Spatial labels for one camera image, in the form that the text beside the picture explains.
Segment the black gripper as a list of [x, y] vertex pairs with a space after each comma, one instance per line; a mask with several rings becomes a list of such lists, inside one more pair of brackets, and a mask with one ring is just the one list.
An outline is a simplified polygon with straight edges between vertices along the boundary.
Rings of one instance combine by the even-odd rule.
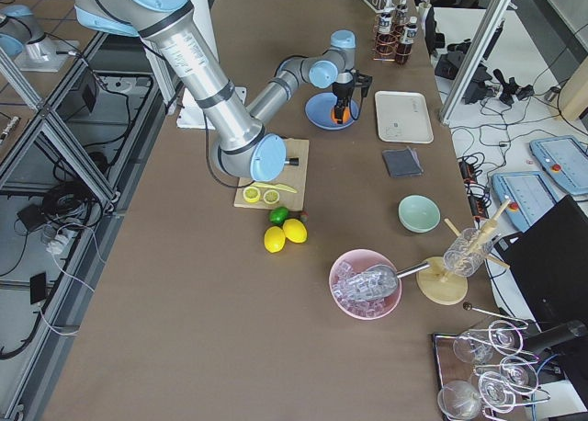
[[334, 106], [334, 122], [337, 124], [345, 123], [345, 118], [350, 118], [351, 99], [356, 88], [360, 89], [360, 99], [363, 100], [368, 96], [369, 88], [372, 84], [372, 76], [362, 74], [359, 71], [351, 71], [342, 74], [332, 84], [332, 90], [336, 97]]

